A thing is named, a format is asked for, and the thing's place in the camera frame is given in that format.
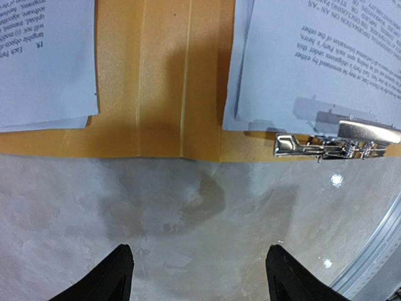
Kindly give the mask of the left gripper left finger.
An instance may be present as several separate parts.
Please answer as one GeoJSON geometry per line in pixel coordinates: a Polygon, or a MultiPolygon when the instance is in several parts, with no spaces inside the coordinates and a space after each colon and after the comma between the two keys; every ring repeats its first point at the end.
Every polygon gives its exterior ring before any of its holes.
{"type": "Polygon", "coordinates": [[[130,300],[134,260],[129,245],[118,245],[92,271],[52,298],[57,300],[130,300]]]}

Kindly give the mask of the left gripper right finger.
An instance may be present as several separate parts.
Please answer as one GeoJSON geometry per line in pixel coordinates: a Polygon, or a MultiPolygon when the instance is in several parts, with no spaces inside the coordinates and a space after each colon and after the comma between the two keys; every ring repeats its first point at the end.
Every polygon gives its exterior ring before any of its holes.
{"type": "Polygon", "coordinates": [[[280,245],[272,245],[266,257],[266,273],[271,300],[346,300],[326,286],[280,245]]]}

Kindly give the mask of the printed paper sheet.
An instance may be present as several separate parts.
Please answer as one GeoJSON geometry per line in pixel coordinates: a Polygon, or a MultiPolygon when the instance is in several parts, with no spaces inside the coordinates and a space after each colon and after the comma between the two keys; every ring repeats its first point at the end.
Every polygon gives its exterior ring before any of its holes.
{"type": "Polygon", "coordinates": [[[82,129],[97,114],[95,1],[2,1],[1,131],[82,129]]]}
{"type": "Polygon", "coordinates": [[[262,129],[262,127],[256,123],[240,121],[237,117],[244,49],[253,12],[253,6],[253,0],[235,1],[231,61],[227,83],[226,104],[222,122],[222,128],[224,130],[251,131],[262,129]]]}

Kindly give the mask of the stack of printed papers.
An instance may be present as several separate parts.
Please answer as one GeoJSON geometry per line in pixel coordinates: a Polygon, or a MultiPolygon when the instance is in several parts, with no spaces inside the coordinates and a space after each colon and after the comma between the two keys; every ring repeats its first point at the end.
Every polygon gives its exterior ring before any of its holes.
{"type": "Polygon", "coordinates": [[[236,115],[297,134],[400,127],[400,2],[256,1],[236,115]]]}

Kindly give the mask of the orange file folder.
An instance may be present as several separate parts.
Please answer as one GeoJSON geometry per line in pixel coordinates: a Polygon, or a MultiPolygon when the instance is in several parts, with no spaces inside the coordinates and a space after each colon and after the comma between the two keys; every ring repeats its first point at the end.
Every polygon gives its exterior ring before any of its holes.
{"type": "Polygon", "coordinates": [[[1,152],[273,162],[274,134],[221,127],[233,1],[97,1],[100,113],[83,130],[1,135],[1,152]]]}

